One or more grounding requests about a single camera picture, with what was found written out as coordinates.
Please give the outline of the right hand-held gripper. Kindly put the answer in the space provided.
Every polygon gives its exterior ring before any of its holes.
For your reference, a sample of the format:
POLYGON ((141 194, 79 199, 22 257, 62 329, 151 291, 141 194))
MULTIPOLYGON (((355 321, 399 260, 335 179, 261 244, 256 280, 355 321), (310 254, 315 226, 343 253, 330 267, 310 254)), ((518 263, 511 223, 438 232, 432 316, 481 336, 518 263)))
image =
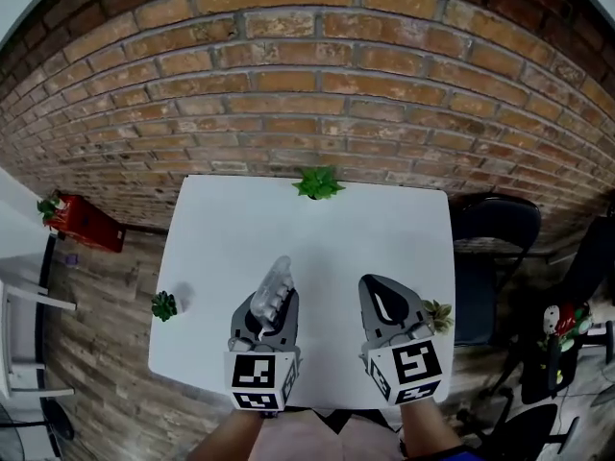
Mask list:
POLYGON ((402 405, 432 397, 443 382, 440 337, 383 331, 425 321, 419 295, 394 279, 371 274, 360 279, 358 294, 366 335, 359 357, 385 403, 402 405))

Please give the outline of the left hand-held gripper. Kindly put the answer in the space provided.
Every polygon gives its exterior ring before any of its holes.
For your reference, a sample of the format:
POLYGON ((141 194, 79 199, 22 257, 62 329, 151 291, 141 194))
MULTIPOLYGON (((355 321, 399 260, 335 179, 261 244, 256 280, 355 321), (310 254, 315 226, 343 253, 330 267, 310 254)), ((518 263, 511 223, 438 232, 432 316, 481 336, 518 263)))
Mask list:
POLYGON ((273 329, 251 311, 252 293, 234 312, 229 350, 224 354, 226 389, 234 407, 250 411, 283 411, 299 376, 299 294, 292 289, 273 329))

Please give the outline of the person's right forearm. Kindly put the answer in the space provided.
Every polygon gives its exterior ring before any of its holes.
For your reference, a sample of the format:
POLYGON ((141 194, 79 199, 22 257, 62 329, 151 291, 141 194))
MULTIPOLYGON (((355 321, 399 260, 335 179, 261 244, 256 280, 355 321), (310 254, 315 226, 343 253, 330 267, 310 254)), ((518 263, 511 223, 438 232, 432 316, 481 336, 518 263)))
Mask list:
POLYGON ((438 454, 462 445, 432 399, 401 406, 404 444, 409 459, 438 454))

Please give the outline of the person's left forearm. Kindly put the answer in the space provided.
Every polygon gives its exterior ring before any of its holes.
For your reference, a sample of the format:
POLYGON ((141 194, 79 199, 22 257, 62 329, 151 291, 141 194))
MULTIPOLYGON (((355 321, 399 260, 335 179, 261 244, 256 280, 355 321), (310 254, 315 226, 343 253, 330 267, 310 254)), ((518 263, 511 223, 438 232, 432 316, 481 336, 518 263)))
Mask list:
POLYGON ((263 422, 258 412, 234 410, 186 461, 248 461, 263 422))

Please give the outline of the pale green succulent plant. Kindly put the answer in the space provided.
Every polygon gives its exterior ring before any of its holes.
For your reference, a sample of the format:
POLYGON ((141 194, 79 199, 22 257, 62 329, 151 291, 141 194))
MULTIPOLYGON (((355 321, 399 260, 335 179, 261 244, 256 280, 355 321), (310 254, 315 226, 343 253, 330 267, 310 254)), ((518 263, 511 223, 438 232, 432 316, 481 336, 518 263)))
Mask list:
POLYGON ((455 323, 452 317, 453 307, 447 303, 441 304, 436 300, 423 300, 423 306, 428 313, 435 332, 443 335, 447 334, 455 323))

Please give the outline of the dark green succulent plant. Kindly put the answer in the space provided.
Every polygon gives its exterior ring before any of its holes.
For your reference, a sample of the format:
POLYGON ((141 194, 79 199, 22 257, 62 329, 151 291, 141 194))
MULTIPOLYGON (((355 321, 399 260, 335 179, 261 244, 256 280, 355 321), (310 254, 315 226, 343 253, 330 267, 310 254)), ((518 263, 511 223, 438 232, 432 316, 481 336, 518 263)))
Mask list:
POLYGON ((173 294, 166 291, 157 293, 151 301, 151 310, 154 317, 166 322, 178 314, 177 302, 173 294))

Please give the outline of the black folding chair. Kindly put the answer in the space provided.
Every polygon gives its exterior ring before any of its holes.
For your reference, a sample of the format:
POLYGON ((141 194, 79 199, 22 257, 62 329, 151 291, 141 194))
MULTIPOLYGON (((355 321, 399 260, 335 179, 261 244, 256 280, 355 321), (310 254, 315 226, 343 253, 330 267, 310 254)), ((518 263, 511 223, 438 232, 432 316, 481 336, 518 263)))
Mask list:
POLYGON ((492 239, 518 250, 502 276, 493 254, 455 254, 455 345, 487 345, 496 329, 498 296, 536 241, 542 216, 528 200, 494 193, 460 197, 450 216, 454 242, 492 239))

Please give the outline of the bright green potted plant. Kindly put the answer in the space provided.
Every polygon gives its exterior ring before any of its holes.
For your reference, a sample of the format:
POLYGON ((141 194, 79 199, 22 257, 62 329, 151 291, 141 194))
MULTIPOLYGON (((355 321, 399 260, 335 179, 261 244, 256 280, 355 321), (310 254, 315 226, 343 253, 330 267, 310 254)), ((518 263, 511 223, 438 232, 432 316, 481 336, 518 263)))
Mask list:
POLYGON ((328 200, 344 190, 335 177, 331 166, 309 167, 302 170, 302 177, 292 184, 299 196, 306 196, 311 200, 328 200))

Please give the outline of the person's blue sleeve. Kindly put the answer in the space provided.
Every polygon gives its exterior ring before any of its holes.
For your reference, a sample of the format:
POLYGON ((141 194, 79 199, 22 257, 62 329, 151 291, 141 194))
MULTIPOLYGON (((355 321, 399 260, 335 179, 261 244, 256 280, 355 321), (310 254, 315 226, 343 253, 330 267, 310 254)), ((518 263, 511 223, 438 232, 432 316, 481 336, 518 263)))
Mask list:
POLYGON ((478 453, 465 445, 460 445, 440 452, 408 457, 405 461, 486 461, 478 453))

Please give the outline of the black swivel chair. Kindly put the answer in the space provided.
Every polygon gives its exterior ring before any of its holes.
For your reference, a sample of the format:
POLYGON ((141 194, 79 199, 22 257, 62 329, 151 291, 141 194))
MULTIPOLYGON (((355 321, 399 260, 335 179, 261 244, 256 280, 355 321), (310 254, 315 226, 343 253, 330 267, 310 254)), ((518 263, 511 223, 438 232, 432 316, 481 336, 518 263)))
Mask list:
POLYGON ((513 391, 503 388, 500 394, 506 398, 506 403, 489 434, 481 430, 478 421, 469 413, 466 413, 464 420, 480 439, 479 452, 487 461, 537 461, 546 445, 559 445, 558 454, 568 447, 580 417, 575 417, 564 433, 552 434, 559 412, 556 404, 536 406, 509 419, 514 400, 513 391))

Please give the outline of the red box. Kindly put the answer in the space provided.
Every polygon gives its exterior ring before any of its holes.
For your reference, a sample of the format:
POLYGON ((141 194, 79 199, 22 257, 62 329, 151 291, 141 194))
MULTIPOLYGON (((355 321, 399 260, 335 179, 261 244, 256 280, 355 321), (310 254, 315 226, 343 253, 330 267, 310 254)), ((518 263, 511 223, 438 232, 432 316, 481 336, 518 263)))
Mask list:
POLYGON ((126 235, 124 225, 81 195, 60 195, 60 206, 45 223, 78 243, 90 248, 120 253, 126 235))

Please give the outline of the black office chair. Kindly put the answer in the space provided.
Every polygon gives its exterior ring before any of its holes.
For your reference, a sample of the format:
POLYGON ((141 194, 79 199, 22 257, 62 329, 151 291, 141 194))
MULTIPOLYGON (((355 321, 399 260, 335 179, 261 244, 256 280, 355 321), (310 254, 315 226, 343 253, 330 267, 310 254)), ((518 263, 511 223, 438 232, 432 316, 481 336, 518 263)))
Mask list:
POLYGON ((582 238, 576 256, 563 280, 533 296, 527 325, 521 335, 523 372, 521 398, 533 404, 554 398, 569 386, 576 375, 578 354, 588 342, 588 332, 577 337, 575 345, 562 352, 556 338, 549 340, 546 351, 537 342, 545 338, 543 314, 549 305, 589 303, 607 272, 615 265, 615 218, 599 217, 582 238))

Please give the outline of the green plant on red box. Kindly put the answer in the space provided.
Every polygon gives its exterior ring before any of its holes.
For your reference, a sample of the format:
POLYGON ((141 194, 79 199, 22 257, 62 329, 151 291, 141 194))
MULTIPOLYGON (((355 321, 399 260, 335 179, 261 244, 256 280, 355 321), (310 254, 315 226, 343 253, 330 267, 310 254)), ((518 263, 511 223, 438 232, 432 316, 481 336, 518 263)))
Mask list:
POLYGON ((37 211, 41 216, 42 223, 47 225, 58 212, 65 209, 65 202, 57 195, 42 199, 37 202, 37 211))

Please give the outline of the black standing fan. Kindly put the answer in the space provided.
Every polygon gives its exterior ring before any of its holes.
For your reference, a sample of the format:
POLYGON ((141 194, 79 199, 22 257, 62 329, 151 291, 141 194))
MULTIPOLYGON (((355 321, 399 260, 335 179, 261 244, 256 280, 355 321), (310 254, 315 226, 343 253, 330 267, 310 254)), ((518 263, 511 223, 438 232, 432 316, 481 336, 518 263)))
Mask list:
POLYGON ((60 443, 74 438, 73 425, 55 399, 0 395, 0 461, 63 461, 60 443))

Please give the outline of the white furniture frame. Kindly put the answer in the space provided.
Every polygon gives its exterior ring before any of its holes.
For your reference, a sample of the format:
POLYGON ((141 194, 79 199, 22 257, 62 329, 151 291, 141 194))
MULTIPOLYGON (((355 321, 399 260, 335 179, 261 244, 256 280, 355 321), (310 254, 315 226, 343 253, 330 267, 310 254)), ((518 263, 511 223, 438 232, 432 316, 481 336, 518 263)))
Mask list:
POLYGON ((46 369, 41 361, 15 358, 12 338, 21 334, 18 310, 37 311, 47 306, 74 311, 76 304, 53 298, 39 282, 49 233, 35 222, 38 197, 0 167, 0 396, 54 399, 75 394, 61 389, 14 387, 11 379, 23 372, 37 374, 46 369))

